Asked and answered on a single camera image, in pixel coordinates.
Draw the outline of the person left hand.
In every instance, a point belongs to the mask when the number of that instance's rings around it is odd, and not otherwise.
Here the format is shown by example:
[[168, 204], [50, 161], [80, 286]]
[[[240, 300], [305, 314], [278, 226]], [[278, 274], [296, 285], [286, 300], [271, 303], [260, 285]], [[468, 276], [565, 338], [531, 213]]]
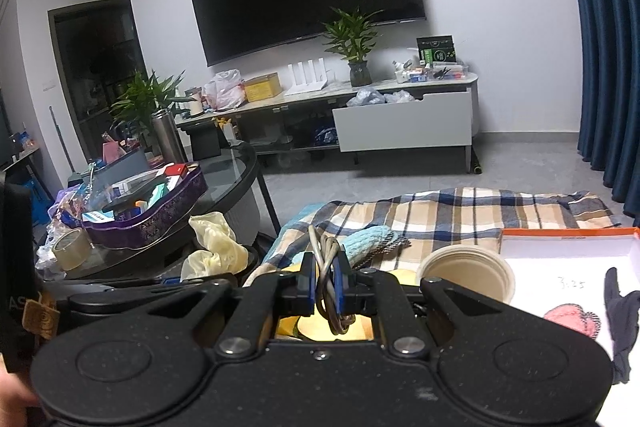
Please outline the person left hand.
[[2, 427], [37, 426], [39, 403], [24, 373], [10, 373], [1, 360], [0, 407]]

